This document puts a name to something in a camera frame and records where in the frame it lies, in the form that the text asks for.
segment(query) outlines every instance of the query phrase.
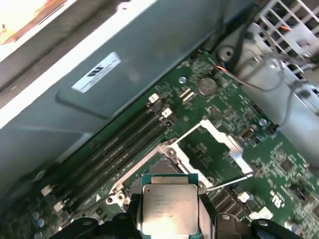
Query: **sticker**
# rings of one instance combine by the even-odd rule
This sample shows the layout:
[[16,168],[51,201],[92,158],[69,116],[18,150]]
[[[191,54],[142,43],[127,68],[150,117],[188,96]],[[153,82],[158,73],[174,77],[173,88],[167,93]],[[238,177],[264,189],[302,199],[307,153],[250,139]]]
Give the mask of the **sticker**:
[[112,52],[107,57],[105,57],[99,64],[97,64],[92,70],[90,70],[85,76],[83,76],[77,83],[75,83],[71,88],[85,93],[92,86],[98,83],[105,75],[113,70],[121,60],[116,52]]
[[288,31],[284,35],[284,39],[299,55],[308,53],[319,42],[317,37],[302,23]]
[[264,218],[264,219],[268,219],[270,220],[271,218],[273,218],[273,214],[269,211],[269,209],[267,207],[263,207],[258,215],[260,216],[260,218]]
[[96,202],[98,202],[101,199],[100,195],[97,193],[96,194]]

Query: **motherboard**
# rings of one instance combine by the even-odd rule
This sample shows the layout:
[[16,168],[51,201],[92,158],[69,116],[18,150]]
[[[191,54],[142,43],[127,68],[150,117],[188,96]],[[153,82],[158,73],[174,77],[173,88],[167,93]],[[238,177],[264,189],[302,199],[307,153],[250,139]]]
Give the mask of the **motherboard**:
[[208,190],[217,211],[247,224],[271,219],[319,239],[317,179],[278,125],[218,64],[198,50],[170,71],[19,202],[5,216],[0,238],[45,239],[78,217],[111,219],[141,192],[141,174],[183,173],[173,154],[161,152],[181,137],[178,147],[205,186],[243,176],[226,144],[205,127],[194,128],[208,122],[242,149],[253,171],[244,181]]

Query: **screw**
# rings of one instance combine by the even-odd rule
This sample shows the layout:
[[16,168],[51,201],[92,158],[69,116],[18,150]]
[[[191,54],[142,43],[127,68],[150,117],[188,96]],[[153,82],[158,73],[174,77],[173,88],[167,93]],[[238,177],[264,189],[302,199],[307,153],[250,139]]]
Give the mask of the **screw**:
[[179,77],[178,82],[180,82],[181,84],[185,84],[187,82],[187,78],[185,76],[181,76]]
[[174,149],[169,148],[169,149],[166,151],[166,154],[168,155],[168,157],[173,157],[173,156],[175,156],[176,152],[175,152]]
[[268,223],[265,222],[265,221],[258,221],[259,225],[263,226],[263,227],[266,227],[268,226]]
[[83,223],[84,226],[88,226],[88,225],[91,225],[91,224],[92,224],[92,223],[89,222],[89,221],[86,221],[86,222]]
[[221,218],[224,220],[230,220],[230,216],[228,215],[221,215]]
[[260,125],[261,127],[267,126],[267,120],[265,120],[265,119],[260,119],[260,120],[258,121],[258,123],[259,123],[259,125]]

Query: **ram slot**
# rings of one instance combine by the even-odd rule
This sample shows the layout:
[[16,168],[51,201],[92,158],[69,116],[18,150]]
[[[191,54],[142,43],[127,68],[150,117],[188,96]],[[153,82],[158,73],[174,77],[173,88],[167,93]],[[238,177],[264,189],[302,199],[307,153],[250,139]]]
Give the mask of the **ram slot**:
[[66,198],[73,198],[74,195],[78,193],[78,189],[82,189],[86,187],[86,185],[92,181],[97,175],[101,174],[103,171],[106,170],[107,167],[113,164],[114,160],[120,157],[127,149],[134,148],[136,142],[147,134],[152,128],[154,128],[160,121],[157,117],[154,117],[147,125],[143,128],[138,130],[137,133],[132,134],[126,141],[121,144],[119,147],[115,148],[114,150],[110,151],[107,155],[103,157],[102,160],[94,167],[93,170],[85,173],[79,180],[74,182],[74,185],[70,187],[70,191],[62,196],[62,200],[67,200]]
[[125,127],[119,129],[106,142],[99,145],[97,149],[69,175],[68,178],[54,188],[54,195],[58,198],[61,197],[66,188],[68,188],[72,182],[76,181],[77,177],[83,176],[84,172],[90,171],[104,157],[104,154],[107,151],[113,150],[122,143],[129,134],[134,132],[137,127],[149,121],[154,114],[150,114],[148,111],[149,108],[142,109],[125,124]]
[[159,138],[166,131],[165,125],[161,124],[160,126],[150,130],[148,135],[151,135],[143,144],[139,145],[137,148],[132,148],[126,150],[126,152],[117,158],[115,162],[112,163],[112,167],[102,174],[98,175],[89,185],[86,185],[85,189],[73,198],[70,203],[67,204],[67,211],[69,213],[74,212],[77,208],[84,203],[88,198],[90,198],[97,190],[99,190],[106,181],[112,179],[116,174],[125,168],[131,161],[143,150],[147,149],[149,145]]

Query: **orange wire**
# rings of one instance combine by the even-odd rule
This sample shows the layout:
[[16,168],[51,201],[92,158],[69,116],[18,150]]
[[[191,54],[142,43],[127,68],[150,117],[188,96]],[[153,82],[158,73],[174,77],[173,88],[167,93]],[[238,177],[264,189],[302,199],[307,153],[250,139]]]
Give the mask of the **orange wire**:
[[290,28],[287,26],[280,26],[281,29],[286,30],[286,31],[290,31]]
[[222,66],[220,66],[220,65],[217,65],[216,67],[219,68],[219,69],[221,69],[221,70],[223,70],[223,71],[227,71],[224,67],[222,67]]

